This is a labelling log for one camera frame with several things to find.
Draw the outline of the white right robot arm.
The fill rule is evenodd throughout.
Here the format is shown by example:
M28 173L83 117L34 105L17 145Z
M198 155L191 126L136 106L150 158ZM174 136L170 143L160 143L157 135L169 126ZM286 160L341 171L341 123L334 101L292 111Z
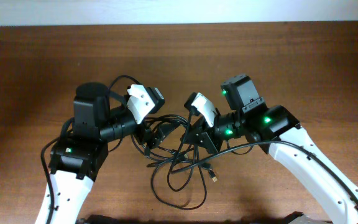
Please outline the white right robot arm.
M358 186L317 147L285 107L269 108L249 76L237 75L221 84L230 109L220 114L201 93L192 93L185 108L201 118L185 143L202 147L215 157L244 147L259 146L287 168L321 205L333 223L358 223Z

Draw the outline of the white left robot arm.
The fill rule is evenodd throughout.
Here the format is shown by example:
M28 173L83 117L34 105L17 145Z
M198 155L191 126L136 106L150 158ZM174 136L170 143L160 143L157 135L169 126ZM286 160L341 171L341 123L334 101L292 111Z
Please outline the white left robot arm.
M158 88L132 84L124 96L97 82L77 87L74 117L48 144L50 161L42 161L47 178L37 223L75 223L97 174L109 154L108 144L133 136L145 155L162 142L147 127L165 99Z

